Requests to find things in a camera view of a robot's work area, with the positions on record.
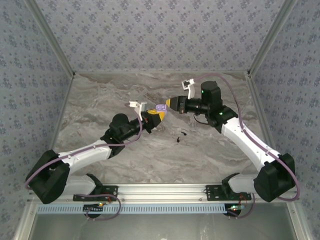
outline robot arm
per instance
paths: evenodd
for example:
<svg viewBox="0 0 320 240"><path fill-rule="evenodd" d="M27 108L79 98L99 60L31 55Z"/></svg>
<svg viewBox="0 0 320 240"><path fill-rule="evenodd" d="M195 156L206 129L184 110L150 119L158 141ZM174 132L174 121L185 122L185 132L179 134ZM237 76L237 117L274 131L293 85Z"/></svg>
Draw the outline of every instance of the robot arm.
<svg viewBox="0 0 320 240"><path fill-rule="evenodd" d="M44 204L55 201L62 194L90 194L99 181L97 178L90 174L82 177L70 175L85 166L116 156L130 144L124 143L125 140L139 134L140 124L142 130L151 133L166 114L158 106L148 111L143 110L143 103L130 102L130 106L135 108L139 119L129 121L125 114L116 114L109 129L96 142L68 152L46 151L27 175L26 185Z"/></svg>
<svg viewBox="0 0 320 240"><path fill-rule="evenodd" d="M194 81L183 81L183 89L192 89L190 85ZM276 150L269 147L244 124L241 127L238 115L229 107L223 105L221 91L215 81L206 81L201 84L201 98L188 96L176 96L166 101L166 105L171 109L181 113L194 113L204 115L208 124L219 133L232 140L252 161L258 170L258 175L232 174L222 181L225 195L234 193L257 193L266 202L271 202L281 194L295 186L295 182L290 173L269 153L284 162L284 164L294 173L295 162L288 154L281 155ZM263 151L258 145L263 146L267 151Z"/></svg>

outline patterned wallpaper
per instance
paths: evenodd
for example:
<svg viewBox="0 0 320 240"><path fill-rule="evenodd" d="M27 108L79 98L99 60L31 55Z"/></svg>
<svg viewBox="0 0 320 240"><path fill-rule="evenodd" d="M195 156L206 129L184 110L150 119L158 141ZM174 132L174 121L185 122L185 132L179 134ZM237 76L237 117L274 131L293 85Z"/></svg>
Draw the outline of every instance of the patterned wallpaper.
<svg viewBox="0 0 320 240"><path fill-rule="evenodd" d="M296 161L320 239L320 2L299 0L254 77L277 148Z"/></svg>
<svg viewBox="0 0 320 240"><path fill-rule="evenodd" d="M69 80L23 0L0 0L0 9L0 240L9 240Z"/></svg>
<svg viewBox="0 0 320 240"><path fill-rule="evenodd" d="M283 0L37 0L73 70L246 70Z"/></svg>

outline purple object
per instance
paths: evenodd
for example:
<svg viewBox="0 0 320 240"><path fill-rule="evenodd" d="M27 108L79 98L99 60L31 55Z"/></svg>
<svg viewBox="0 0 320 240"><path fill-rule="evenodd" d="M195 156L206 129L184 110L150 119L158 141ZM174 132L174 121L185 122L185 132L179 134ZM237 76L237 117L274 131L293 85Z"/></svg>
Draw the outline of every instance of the purple object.
<svg viewBox="0 0 320 240"><path fill-rule="evenodd" d="M155 106L155 109L158 112L164 112L165 114L167 114L167 112L168 112L166 104L158 104L158 105Z"/></svg>

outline black cable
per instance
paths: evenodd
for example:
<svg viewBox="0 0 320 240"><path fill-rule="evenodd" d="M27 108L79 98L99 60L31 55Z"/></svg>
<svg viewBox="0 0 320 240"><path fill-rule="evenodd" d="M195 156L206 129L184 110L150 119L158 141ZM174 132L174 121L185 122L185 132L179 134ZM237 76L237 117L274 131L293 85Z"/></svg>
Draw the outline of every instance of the black cable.
<svg viewBox="0 0 320 240"><path fill-rule="evenodd" d="M194 118L194 120L195 120L197 123L200 123L200 124L203 124L203 125L209 125L208 123L201 122L201 121L197 120L197 119L196 119L196 114L195 114L195 113L193 114L193 118Z"/></svg>

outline gray marble surface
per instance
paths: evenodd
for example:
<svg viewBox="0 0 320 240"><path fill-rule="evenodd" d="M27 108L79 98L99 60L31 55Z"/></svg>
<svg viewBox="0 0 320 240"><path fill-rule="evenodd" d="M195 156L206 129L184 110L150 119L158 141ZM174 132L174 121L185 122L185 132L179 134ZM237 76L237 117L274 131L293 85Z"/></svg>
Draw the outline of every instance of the gray marble surface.
<svg viewBox="0 0 320 240"><path fill-rule="evenodd" d="M147 109L166 99L187 95L181 81L204 73L81 73L73 80L55 150L68 151L91 144L109 128L117 113L135 115L124 104L147 102ZM262 137L245 73L223 74L238 97L246 125ZM236 111L228 87L217 77L223 103ZM200 84L195 83L195 97ZM92 173L103 183L204 183L220 182L228 175L255 173L242 151L214 128L197 123L191 113L168 111L164 121L119 155L96 162L76 175Z"/></svg>

